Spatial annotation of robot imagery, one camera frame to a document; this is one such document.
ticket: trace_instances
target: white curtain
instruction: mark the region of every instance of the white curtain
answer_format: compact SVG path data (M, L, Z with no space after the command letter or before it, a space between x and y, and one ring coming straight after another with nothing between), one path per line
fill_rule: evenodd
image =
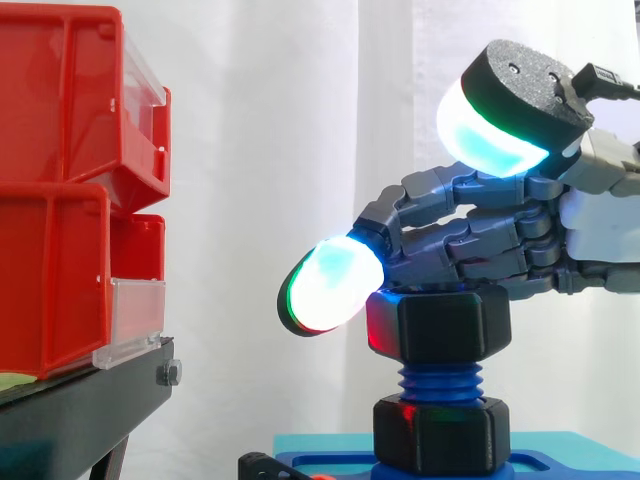
M114 0L173 91L167 327L182 384L131 436L123 478L230 479L276 433L370 431L398 365L363 318L289 334L280 282L346 232L386 185L448 164L445 88L494 38L574 69L638 76L632 0ZM598 105L640 140L637 107ZM640 456L640 303L550 293L513 304L514 339L485 362L514 430L573 430Z

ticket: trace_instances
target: yellow object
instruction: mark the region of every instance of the yellow object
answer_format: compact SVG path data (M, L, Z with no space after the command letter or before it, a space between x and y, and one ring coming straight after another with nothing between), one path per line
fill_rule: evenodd
M0 373L0 392L11 387L15 387L16 385L33 383L36 380L36 377L32 375L25 375L23 373Z

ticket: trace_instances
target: black clamp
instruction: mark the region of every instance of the black clamp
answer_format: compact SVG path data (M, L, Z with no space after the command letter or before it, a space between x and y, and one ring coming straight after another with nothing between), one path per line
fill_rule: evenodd
M238 480L312 480L265 453L252 452L238 459Z

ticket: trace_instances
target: threaded bolt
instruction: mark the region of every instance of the threaded bolt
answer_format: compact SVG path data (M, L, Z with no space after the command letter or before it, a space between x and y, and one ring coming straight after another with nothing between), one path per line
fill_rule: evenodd
M172 358L164 364L164 383L167 387L175 387L182 379L182 362Z
M443 405L480 405L482 367L468 365L405 365L399 385L400 395L412 403L439 403Z

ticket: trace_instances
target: gray plastic link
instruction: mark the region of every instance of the gray plastic link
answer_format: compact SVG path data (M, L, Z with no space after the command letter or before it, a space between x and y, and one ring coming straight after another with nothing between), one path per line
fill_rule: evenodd
M549 214L549 217L555 218L560 215L560 202L557 200L544 202L544 210Z
M453 193L460 205L500 208L520 205L525 201L524 175L497 178L478 172L476 178L454 185Z
M456 211L454 185L471 180L476 171L463 163L412 173L402 179L408 201L399 211L403 227L423 227Z
M638 163L635 148L604 130L589 130L580 149L580 158L558 180L592 195L608 191L625 177L623 162Z
M423 227L455 211L435 170L412 173L402 179L402 186L409 200L399 212L402 226Z
M470 234L448 245L457 261L490 258L519 246L523 238L546 235L552 226L538 202L500 210L478 208L467 214L467 220Z
M553 226L551 216L541 205L537 207L537 213L517 220L516 229L522 238L539 238L545 235Z
M591 272L590 275L587 273L585 276L578 270L578 262L566 255L563 261L555 266L554 272L557 282L556 290L559 293L573 295L588 287L604 287L605 280L601 276L604 270Z
M509 300L524 300L538 293L549 292L555 287L553 269L532 270L499 280L497 284L507 289Z
M527 198L547 201L558 198L564 192L564 185L544 177L526 177L524 192Z
M558 238L551 233L545 237L525 242L527 263L536 267L549 267L562 256L562 246Z
M449 259L446 245L469 234L469 223L454 219L446 225L430 225L404 234L402 260L387 265L387 277L402 284L426 283L430 276L445 274L451 278L454 263Z
M397 208L405 200L405 197L406 192L403 187L390 185L382 190L378 200L370 202L358 217L358 220L376 222L387 228L392 255L399 253L402 247L402 227Z
M500 280L529 271L524 247L501 253L483 260L472 260L458 264L459 273L466 278Z
M611 187L610 192L614 197L640 195L640 174L627 172L622 180Z
M640 264L579 262L583 275L597 276L604 288L615 293L640 293Z

